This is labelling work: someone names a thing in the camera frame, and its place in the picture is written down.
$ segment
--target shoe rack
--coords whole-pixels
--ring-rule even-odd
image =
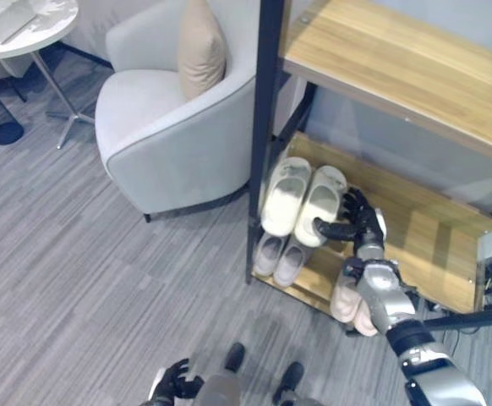
[[[317,86],[428,129],[492,159],[492,52],[368,0],[314,0],[287,28],[290,2],[261,0],[248,264],[252,280],[261,233],[262,185],[284,150],[312,167],[339,168],[379,206],[389,230],[387,257],[425,298],[458,313],[482,309],[484,270],[478,238],[492,216],[362,162],[303,133]],[[290,74],[307,80],[303,100],[280,134],[272,134],[276,95]],[[346,245],[315,251],[283,290],[325,313]]]
[[[478,238],[492,230],[492,216],[300,132],[286,154],[302,157],[312,167],[339,168],[350,185],[383,211],[389,230],[386,256],[398,260],[405,282],[416,286],[419,294],[458,313],[480,307]],[[317,249],[290,288],[278,287],[271,277],[255,277],[329,314],[332,287],[352,248],[329,243]]]

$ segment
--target black metal frame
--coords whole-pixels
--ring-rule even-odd
[[[316,85],[308,83],[303,100],[299,103],[278,136],[272,134],[278,91],[289,78],[282,71],[280,39],[286,0],[261,0],[260,33],[255,83],[254,140],[252,145],[251,178],[249,180],[249,222],[246,260],[246,283],[251,283],[254,249],[260,236],[260,191],[263,179],[285,149],[297,129],[303,129],[311,110]],[[451,330],[466,327],[492,326],[492,310],[469,315],[450,315],[427,320],[430,330]]]

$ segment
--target gray carpet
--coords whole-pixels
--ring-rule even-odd
[[[45,57],[79,106],[110,74],[63,50]],[[326,315],[244,283],[247,194],[145,224],[103,170],[93,129],[75,124],[57,151],[63,121],[45,111],[60,101],[34,68],[18,85],[26,104],[0,85],[26,128],[0,146],[0,406],[136,406],[159,367],[191,356],[207,377],[236,340],[248,349],[245,405],[269,405],[295,359],[304,396],[407,404],[384,339],[346,337]],[[445,341],[453,349],[456,332]],[[492,327],[461,335],[455,358],[492,405]]]

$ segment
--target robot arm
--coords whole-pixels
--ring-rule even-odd
[[[483,394],[417,318],[397,264],[384,259],[379,214],[357,189],[350,189],[345,200],[351,224],[329,224],[317,218],[314,225],[329,239],[354,242],[355,256],[344,263],[344,273],[358,281],[372,323],[396,353],[411,405],[487,406]]]

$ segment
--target shelf post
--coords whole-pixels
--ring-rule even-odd
[[[251,174],[249,180],[248,248],[246,257],[246,282],[251,282],[254,248],[260,225],[259,200],[261,183],[270,156],[272,125],[278,91],[278,78],[282,70],[280,38],[286,12],[285,0],[261,0],[260,31],[257,49],[255,80],[254,136],[252,144]]]

